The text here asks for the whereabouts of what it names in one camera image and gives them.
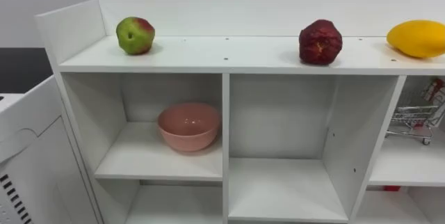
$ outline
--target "white appliance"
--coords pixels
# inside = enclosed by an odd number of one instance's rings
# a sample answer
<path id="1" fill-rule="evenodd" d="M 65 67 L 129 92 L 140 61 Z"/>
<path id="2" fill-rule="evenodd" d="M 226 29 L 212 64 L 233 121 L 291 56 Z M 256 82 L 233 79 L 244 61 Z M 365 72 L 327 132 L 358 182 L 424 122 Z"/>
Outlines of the white appliance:
<path id="1" fill-rule="evenodd" d="M 0 224 L 96 224 L 54 79 L 2 96 Z"/>

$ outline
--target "red object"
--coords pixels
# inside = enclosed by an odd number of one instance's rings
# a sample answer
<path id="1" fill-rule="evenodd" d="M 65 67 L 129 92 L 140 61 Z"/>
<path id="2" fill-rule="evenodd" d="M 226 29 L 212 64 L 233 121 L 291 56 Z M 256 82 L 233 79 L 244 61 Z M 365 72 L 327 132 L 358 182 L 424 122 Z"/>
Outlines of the red object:
<path id="1" fill-rule="evenodd" d="M 401 189 L 400 186 L 384 186 L 383 191 L 390 191 L 390 192 L 398 192 Z"/>
<path id="2" fill-rule="evenodd" d="M 300 59 L 314 65 L 329 65 L 343 47 L 340 32 L 326 19 L 319 19 L 301 30 L 298 40 Z"/>
<path id="3" fill-rule="evenodd" d="M 441 79 L 435 79 L 433 83 L 434 83 L 434 88 L 432 89 L 430 99 L 428 100 L 429 102 L 432 102 L 437 92 L 439 92 L 445 86 L 444 81 L 442 81 Z"/>

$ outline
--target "wire cart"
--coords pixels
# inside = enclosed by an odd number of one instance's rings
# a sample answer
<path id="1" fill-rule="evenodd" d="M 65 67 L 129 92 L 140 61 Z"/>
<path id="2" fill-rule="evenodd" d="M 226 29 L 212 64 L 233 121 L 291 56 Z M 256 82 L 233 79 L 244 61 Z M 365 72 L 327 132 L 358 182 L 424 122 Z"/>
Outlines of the wire cart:
<path id="1" fill-rule="evenodd" d="M 391 126 L 386 136 L 393 134 L 421 139 L 429 145 L 433 139 L 431 127 L 436 127 L 445 114 L 445 82 L 433 79 L 420 93 L 409 91 L 400 96 L 400 100 L 391 118 Z M 393 130 L 394 126 L 404 126 L 404 130 Z M 417 133 L 417 129 L 426 129 Z"/>

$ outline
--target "green and red apple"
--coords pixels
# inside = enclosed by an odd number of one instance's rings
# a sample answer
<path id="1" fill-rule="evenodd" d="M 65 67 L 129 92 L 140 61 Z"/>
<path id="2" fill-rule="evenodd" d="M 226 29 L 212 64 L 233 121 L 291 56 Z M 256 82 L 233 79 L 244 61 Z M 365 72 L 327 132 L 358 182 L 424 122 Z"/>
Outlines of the green and red apple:
<path id="1" fill-rule="evenodd" d="M 153 45 L 154 27 L 143 18 L 127 17 L 116 27 L 119 46 L 131 55 L 147 53 Z"/>

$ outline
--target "shelf top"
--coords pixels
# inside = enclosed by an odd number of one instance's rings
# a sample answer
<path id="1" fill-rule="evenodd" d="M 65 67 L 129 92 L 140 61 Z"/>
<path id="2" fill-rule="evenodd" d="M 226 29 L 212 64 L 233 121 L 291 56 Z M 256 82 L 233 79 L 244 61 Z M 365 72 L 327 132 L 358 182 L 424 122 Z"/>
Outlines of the shelf top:
<path id="1" fill-rule="evenodd" d="M 201 152 L 179 154 L 163 142 L 156 123 L 129 122 L 102 159 L 95 177 L 220 182 L 221 142 Z"/>
<path id="2" fill-rule="evenodd" d="M 418 139 L 388 136 L 373 168 L 370 185 L 445 186 L 445 133 L 433 129 L 425 146 Z"/>
<path id="3" fill-rule="evenodd" d="M 344 37 L 327 67 L 305 65 L 298 37 L 160 36 L 148 54 L 128 56 L 106 36 L 62 62 L 61 72 L 178 72 L 247 74 L 444 75 L 445 56 L 415 59 L 384 37 Z"/>

